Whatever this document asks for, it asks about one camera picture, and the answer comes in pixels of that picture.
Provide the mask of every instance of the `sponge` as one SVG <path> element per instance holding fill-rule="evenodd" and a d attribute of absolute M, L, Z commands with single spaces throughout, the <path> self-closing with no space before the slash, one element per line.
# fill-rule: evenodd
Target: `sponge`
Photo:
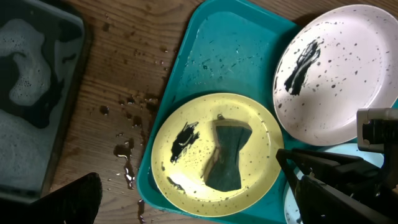
<path fill-rule="evenodd" d="M 249 140 L 252 129 L 245 122 L 219 116 L 219 120 L 213 121 L 213 132 L 217 140 L 212 158 L 215 162 L 209 162 L 209 166 L 213 166 L 205 177 L 205 184 L 222 192 L 238 190 L 242 187 L 239 151 Z"/>

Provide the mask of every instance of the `wooden table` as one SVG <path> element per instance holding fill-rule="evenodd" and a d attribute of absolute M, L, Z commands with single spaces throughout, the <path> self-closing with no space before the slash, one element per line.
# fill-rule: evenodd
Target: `wooden table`
<path fill-rule="evenodd" d="M 104 192 L 96 223 L 139 223 L 137 201 L 141 197 L 136 189 L 127 189 L 124 161 L 113 155 L 113 149 L 134 138 L 132 164 L 137 173 L 156 111 L 139 103 L 122 106 L 119 101 L 126 102 L 131 95 L 151 102 L 161 100 L 187 23 L 202 0 L 69 2 L 91 26 L 94 40 L 52 190 L 97 172 Z M 398 15 L 395 0 L 253 2 L 301 26 L 347 4 L 373 4 Z M 109 116 L 100 113 L 102 105 L 109 107 Z M 142 128 L 132 128 L 134 119 L 128 120 L 127 114 L 136 116 L 136 122 L 142 119 Z M 148 205 L 143 217 L 147 223 L 206 223 Z"/>

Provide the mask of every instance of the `black smudge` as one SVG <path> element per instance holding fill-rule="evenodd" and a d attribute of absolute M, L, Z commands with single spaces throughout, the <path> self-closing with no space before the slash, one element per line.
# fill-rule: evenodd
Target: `black smudge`
<path fill-rule="evenodd" d="M 278 77 L 276 77 L 276 78 L 275 78 L 274 90 L 276 90 L 276 84 L 277 84 L 277 81 L 278 81 Z"/>
<path fill-rule="evenodd" d="M 199 138 L 199 132 L 197 132 L 196 134 L 193 133 L 198 123 L 199 122 L 194 122 L 192 124 L 188 124 L 188 122 L 185 123 L 185 126 L 173 142 L 172 157 L 170 158 L 170 162 L 177 162 L 177 159 L 180 157 L 181 152 L 188 146 L 192 145 Z"/>
<path fill-rule="evenodd" d="M 177 190 L 182 190 L 182 191 L 184 191 L 184 193 L 185 193 L 184 188 L 182 188 L 181 185 L 175 183 L 170 177 L 167 177 L 167 180 L 168 180 L 168 182 L 169 182 L 171 185 L 173 185 L 173 187 L 177 188 Z"/>
<path fill-rule="evenodd" d="M 319 44 L 316 40 L 307 45 L 296 61 L 297 66 L 285 81 L 285 89 L 287 92 L 291 95 L 300 94 L 307 71 L 311 64 L 319 58 L 320 54 Z"/>

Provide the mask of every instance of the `teal tray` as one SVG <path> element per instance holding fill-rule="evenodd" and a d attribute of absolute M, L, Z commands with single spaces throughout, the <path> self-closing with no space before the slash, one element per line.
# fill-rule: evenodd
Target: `teal tray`
<path fill-rule="evenodd" d="M 293 22 L 247 1 L 209 0 L 198 7 L 187 27 L 137 176 L 138 191 L 149 205 L 190 215 L 160 193 L 150 169 L 152 145 L 167 117 L 198 96 L 218 92 L 250 97 L 275 115 L 275 68 L 299 30 Z M 283 135 L 286 149 L 308 147 L 285 131 Z M 270 191 L 244 211 L 227 217 L 198 218 L 224 223 L 285 223 L 285 184 L 281 173 Z"/>

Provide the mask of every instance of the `speckled plate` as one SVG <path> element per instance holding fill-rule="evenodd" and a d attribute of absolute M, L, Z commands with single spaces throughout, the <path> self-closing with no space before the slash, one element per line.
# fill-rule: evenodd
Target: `speckled plate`
<path fill-rule="evenodd" d="M 357 144 L 341 144 L 339 146 L 330 147 L 321 149 L 321 151 L 332 152 L 350 156 L 359 156 L 362 157 L 365 161 L 370 162 L 371 164 L 381 167 L 384 162 L 384 156 L 380 153 L 373 152 L 363 152 L 358 150 Z M 303 173 L 299 170 L 296 170 L 296 176 L 301 179 L 303 177 Z M 297 202 L 294 199 L 292 189 L 289 186 L 289 183 L 286 184 L 285 192 L 285 219 L 287 224 L 302 224 L 299 207 L 297 206 Z"/>
<path fill-rule="evenodd" d="M 242 188 L 229 192 L 207 187 L 203 177 L 216 146 L 212 121 L 219 114 L 244 121 L 252 129 L 239 152 Z M 184 129 L 193 129 L 198 139 L 187 141 L 189 145 L 175 157 L 173 143 Z M 280 172 L 275 155 L 283 146 L 277 121 L 265 107 L 241 95 L 211 94 L 185 103 L 167 118 L 154 142 L 152 171 L 172 204 L 194 215 L 220 217 L 248 208 L 268 192 Z"/>
<path fill-rule="evenodd" d="M 367 5 L 332 10 L 304 27 L 274 78 L 277 117 L 316 146 L 356 137 L 359 108 L 391 107 L 398 96 L 398 22 Z"/>

